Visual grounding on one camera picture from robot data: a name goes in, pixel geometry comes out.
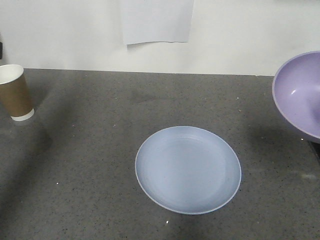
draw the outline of white wall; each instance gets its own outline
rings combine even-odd
[[[320,49],[319,0],[195,0],[188,43],[127,47],[120,19],[118,0],[0,0],[0,64],[270,76]]]

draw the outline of countertop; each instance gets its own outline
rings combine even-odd
[[[287,129],[271,76],[26,69],[35,115],[0,106],[1,240],[320,239],[320,164]],[[195,126],[237,154],[242,181],[224,207],[166,210],[140,188],[151,134]]]

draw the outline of plate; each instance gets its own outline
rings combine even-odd
[[[173,126],[139,148],[135,174],[143,191],[170,211],[199,215],[227,204],[241,182],[241,166],[219,136],[193,126]]]

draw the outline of paper cup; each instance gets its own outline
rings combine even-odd
[[[0,66],[0,102],[15,121],[24,121],[34,115],[35,110],[22,66]]]

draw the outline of white paper sheet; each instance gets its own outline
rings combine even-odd
[[[187,42],[194,0],[121,0],[124,44]]]

